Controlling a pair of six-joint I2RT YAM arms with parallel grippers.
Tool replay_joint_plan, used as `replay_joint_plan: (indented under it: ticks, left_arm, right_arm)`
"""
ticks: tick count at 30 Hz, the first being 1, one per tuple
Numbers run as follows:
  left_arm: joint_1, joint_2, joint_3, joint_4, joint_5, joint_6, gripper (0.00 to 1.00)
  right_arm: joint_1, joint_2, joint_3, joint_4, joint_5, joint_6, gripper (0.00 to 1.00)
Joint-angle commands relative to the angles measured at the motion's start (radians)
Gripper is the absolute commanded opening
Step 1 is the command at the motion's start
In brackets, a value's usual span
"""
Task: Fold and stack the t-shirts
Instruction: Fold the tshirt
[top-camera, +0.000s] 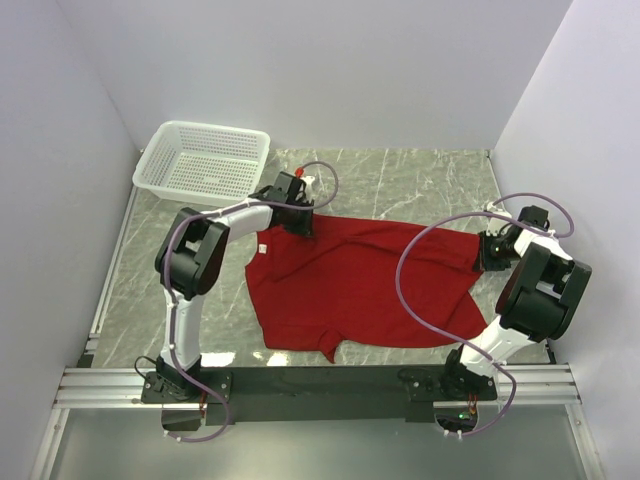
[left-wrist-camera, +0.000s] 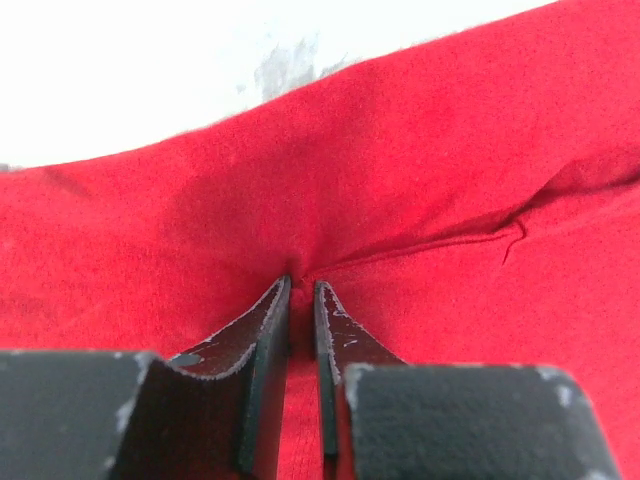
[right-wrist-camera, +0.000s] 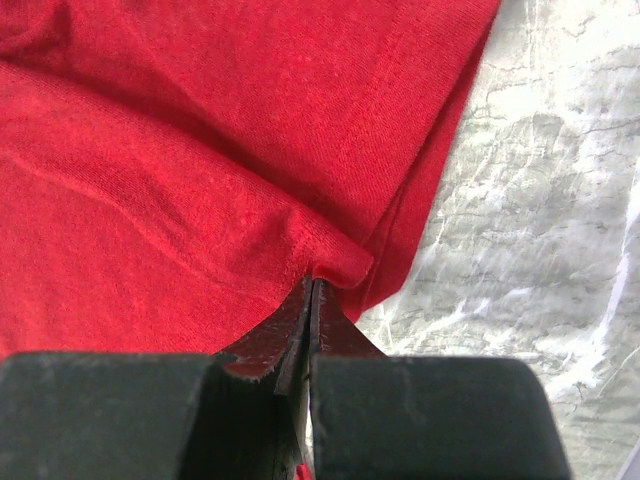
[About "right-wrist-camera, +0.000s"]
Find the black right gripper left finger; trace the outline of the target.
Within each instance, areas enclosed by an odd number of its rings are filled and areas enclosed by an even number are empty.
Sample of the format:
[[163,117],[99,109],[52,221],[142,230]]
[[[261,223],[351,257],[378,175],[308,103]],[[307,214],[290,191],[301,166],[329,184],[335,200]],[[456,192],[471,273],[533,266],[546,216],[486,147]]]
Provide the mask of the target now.
[[213,355],[16,354],[5,479],[291,479],[302,460],[310,280]]

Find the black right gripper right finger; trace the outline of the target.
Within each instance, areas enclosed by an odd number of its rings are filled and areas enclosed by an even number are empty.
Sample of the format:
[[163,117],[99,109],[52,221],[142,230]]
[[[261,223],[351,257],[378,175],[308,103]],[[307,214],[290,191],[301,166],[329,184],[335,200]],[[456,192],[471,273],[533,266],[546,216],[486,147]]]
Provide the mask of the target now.
[[310,393],[320,479],[567,479],[543,387],[512,358],[392,357],[313,286]]

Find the red t shirt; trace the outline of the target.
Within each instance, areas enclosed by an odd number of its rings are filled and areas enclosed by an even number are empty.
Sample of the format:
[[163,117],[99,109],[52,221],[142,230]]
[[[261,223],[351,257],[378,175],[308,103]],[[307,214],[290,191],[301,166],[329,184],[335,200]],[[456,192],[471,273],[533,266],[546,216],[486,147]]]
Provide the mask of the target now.
[[5,1],[1,356],[211,354],[408,276],[496,1]]

